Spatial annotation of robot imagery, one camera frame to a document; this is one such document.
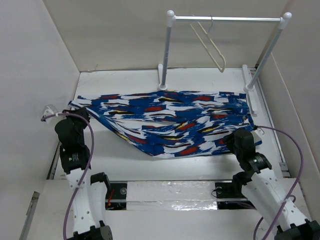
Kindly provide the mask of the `blue white patterned trousers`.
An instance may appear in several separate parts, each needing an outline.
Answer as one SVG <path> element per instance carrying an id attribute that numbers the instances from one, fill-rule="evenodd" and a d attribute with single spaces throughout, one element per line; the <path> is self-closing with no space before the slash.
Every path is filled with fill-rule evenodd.
<path id="1" fill-rule="evenodd" d="M 223 138 L 254 130 L 245 93 L 154 91 L 80 95 L 69 102 L 143 153 L 169 159 L 228 154 Z"/>

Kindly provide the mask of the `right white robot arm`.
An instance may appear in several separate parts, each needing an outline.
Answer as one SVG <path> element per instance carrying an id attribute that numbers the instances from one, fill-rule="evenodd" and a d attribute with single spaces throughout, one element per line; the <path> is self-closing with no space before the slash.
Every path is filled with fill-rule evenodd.
<path id="1" fill-rule="evenodd" d="M 319 223 L 309 220 L 292 200 L 299 179 L 285 192 L 271 163 L 256 151 L 254 136 L 248 130 L 237 129 L 222 141 L 242 169 L 232 177 L 231 191 L 237 197 L 247 198 L 269 225 L 263 238 L 273 234 L 276 240 L 318 240 Z"/>

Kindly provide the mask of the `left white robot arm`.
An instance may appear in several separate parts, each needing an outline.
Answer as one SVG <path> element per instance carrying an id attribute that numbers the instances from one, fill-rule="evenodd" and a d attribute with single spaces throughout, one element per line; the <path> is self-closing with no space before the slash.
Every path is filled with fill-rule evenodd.
<path id="1" fill-rule="evenodd" d="M 72 213 L 72 240 L 111 240 L 106 225 L 106 198 L 112 193 L 106 173 L 91 173 L 93 147 L 85 144 L 84 129 L 90 127 L 87 109 L 65 110 L 54 130 L 61 143 L 59 156 L 72 196 L 64 223 Z"/>

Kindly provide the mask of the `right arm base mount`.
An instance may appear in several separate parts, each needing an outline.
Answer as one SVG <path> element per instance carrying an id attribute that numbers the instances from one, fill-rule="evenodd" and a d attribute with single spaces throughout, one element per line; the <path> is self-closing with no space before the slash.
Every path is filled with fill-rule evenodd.
<path id="1" fill-rule="evenodd" d="M 216 198 L 218 210 L 255 209 L 254 205 L 235 189 L 231 181 L 215 182 L 211 195 Z"/>

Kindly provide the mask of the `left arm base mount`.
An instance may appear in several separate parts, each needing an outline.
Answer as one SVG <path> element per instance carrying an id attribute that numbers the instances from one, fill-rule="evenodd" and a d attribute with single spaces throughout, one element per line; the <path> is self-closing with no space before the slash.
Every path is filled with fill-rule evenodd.
<path id="1" fill-rule="evenodd" d="M 128 183 L 126 181 L 112 181 L 111 192 L 105 197 L 105 209 L 120 211 L 127 209 Z"/>

